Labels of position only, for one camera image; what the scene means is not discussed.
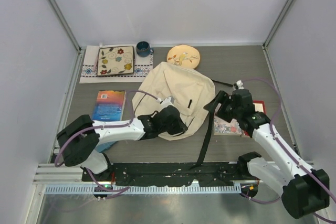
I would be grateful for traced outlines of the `cream canvas backpack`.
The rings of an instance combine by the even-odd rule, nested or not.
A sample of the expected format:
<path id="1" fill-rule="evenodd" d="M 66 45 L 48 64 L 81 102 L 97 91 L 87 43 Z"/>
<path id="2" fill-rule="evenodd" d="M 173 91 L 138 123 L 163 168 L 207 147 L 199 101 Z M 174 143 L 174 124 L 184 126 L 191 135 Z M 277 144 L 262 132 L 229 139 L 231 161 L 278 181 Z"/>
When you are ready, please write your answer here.
<path id="1" fill-rule="evenodd" d="M 172 96 L 174 98 L 173 104 L 187 126 L 187 131 L 181 135 L 168 133 L 159 135 L 160 138 L 168 141 L 194 135 L 208 118 L 208 128 L 196 166 L 203 164 L 213 134 L 215 111 L 206 111 L 203 107 L 215 98 L 214 82 L 194 69 L 162 62 L 149 72 L 139 87 L 140 92 L 132 99 L 134 113 L 139 116 L 159 108 L 154 104 L 152 97 L 165 99 Z"/>

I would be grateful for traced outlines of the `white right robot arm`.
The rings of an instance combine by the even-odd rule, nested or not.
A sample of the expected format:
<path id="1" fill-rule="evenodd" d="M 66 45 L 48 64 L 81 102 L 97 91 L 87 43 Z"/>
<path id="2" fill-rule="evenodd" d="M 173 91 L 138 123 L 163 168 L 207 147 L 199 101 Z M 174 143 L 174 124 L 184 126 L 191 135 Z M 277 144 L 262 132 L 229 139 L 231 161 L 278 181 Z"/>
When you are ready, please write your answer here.
<path id="1" fill-rule="evenodd" d="M 237 166 L 239 177 L 254 176 L 262 180 L 280 196 L 284 208 L 295 219 L 329 207 L 328 174 L 323 169 L 314 169 L 289 147 L 270 118 L 256 111 L 249 90 L 237 89 L 232 94 L 220 91 L 204 109 L 226 122 L 236 120 L 276 164 L 272 166 L 256 155 Z"/>

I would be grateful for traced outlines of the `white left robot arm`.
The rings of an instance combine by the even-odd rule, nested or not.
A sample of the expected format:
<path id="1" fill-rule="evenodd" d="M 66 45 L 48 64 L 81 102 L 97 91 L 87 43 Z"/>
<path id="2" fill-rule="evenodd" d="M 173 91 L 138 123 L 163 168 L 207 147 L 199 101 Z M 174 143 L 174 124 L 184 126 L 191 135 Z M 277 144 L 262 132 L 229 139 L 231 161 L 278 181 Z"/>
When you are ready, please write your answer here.
<path id="1" fill-rule="evenodd" d="M 126 140 L 148 140 L 162 133 L 175 136 L 186 130 L 178 109 L 172 105 L 127 121 L 93 121 L 89 115 L 82 115 L 57 134 L 60 151 L 55 166 L 79 165 L 105 182 L 111 177 L 112 169 L 104 153 L 96 150 L 97 146 Z"/>

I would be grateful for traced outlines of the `floral cover book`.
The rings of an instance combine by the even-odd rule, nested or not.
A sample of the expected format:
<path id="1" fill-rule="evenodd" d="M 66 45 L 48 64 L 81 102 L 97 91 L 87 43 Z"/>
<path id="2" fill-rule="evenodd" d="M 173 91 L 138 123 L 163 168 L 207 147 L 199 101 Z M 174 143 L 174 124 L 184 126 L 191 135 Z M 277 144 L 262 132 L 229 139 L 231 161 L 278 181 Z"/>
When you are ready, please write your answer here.
<path id="1" fill-rule="evenodd" d="M 214 116 L 214 134 L 215 135 L 241 135 L 242 130 L 238 122 L 232 119 L 231 122 L 226 122 L 217 116 Z"/>

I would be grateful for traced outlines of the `red bordered book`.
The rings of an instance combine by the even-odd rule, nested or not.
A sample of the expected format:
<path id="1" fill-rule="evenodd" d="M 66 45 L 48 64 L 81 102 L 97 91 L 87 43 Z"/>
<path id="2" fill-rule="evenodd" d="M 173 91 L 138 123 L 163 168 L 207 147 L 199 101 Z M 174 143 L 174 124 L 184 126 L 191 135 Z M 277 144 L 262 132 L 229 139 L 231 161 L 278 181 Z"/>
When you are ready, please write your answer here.
<path id="1" fill-rule="evenodd" d="M 255 110 L 257 112 L 264 112 L 264 113 L 266 113 L 266 107 L 265 107 L 265 102 L 264 101 L 254 100 L 253 104 L 254 104 Z M 241 137 L 249 137 L 249 135 L 248 135 L 248 133 L 246 131 L 242 131 Z"/>

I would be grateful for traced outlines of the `round bird ceramic plate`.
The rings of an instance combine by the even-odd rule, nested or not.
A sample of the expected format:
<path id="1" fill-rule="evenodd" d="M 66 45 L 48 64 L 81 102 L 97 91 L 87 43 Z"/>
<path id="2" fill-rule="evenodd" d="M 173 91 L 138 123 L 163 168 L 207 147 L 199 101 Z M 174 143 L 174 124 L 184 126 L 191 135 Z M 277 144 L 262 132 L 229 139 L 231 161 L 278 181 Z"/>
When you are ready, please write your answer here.
<path id="1" fill-rule="evenodd" d="M 176 45 L 172 47 L 166 57 L 166 62 L 175 66 L 195 69 L 201 61 L 200 52 L 189 45 Z"/>

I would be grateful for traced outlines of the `blue sunset cover book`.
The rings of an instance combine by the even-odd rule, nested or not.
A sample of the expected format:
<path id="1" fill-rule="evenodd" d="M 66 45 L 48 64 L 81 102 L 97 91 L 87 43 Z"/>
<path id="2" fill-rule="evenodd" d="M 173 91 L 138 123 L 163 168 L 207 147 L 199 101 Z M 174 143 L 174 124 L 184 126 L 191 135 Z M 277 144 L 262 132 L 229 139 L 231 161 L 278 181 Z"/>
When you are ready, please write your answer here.
<path id="1" fill-rule="evenodd" d="M 101 122 L 121 121 L 125 104 L 125 91 L 98 92 L 92 119 Z"/>

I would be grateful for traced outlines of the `white embroidered placemat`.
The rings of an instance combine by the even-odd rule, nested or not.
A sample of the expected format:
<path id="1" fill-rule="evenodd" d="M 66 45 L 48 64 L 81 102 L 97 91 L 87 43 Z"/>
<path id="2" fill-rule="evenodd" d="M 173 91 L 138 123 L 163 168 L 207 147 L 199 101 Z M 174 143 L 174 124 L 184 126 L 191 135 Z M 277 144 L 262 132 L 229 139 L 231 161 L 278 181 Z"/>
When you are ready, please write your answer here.
<path id="1" fill-rule="evenodd" d="M 153 69 L 153 50 L 146 57 L 140 57 L 134 50 L 134 72 L 131 74 L 119 74 L 116 76 L 99 77 L 97 75 L 97 61 L 99 49 L 114 48 L 114 45 L 108 46 L 87 46 L 82 63 L 79 83 L 105 83 L 105 82 L 142 82 L 144 78 Z"/>

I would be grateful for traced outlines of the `blue small box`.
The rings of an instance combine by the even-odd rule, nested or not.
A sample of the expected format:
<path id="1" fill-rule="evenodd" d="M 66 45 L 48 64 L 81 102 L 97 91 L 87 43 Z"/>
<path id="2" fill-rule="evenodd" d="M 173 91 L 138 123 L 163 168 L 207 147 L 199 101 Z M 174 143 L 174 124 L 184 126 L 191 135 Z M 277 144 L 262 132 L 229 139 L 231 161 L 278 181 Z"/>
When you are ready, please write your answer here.
<path id="1" fill-rule="evenodd" d="M 98 153 L 104 153 L 105 151 L 109 150 L 114 144 L 115 142 L 98 144 L 94 150 L 97 151 Z"/>

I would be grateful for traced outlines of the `dark blue ceramic mug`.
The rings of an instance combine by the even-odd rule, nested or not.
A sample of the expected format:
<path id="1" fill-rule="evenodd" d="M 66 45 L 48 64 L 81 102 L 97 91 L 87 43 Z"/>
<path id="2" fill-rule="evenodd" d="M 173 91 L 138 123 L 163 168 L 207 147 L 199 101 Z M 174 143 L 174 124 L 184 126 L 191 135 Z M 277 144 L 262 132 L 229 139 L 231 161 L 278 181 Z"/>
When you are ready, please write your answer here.
<path id="1" fill-rule="evenodd" d="M 149 56 L 154 52 L 153 48 L 151 48 L 150 44 L 146 41 L 138 42 L 136 45 L 136 51 L 137 54 L 143 58 Z"/>

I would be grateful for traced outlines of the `square floral ceramic plate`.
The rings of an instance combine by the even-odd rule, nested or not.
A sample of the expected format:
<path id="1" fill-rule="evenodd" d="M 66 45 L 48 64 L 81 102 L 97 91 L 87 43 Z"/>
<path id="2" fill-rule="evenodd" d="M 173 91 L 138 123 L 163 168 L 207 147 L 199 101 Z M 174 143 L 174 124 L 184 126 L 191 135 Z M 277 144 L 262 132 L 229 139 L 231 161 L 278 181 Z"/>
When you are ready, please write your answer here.
<path id="1" fill-rule="evenodd" d="M 134 73 L 133 46 L 104 47 L 98 51 L 97 76 L 118 76 Z"/>

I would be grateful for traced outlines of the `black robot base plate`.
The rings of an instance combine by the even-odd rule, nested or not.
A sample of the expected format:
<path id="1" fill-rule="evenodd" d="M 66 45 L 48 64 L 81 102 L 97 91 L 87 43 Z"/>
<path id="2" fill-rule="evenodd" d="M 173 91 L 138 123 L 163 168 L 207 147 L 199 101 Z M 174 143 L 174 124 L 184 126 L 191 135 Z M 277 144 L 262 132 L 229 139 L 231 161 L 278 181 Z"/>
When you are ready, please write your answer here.
<path id="1" fill-rule="evenodd" d="M 201 187 L 231 186 L 234 181 L 257 180 L 241 163 L 114 163 L 101 174 L 94 174 L 98 182 L 112 182 L 117 186 L 182 187 L 197 180 Z"/>

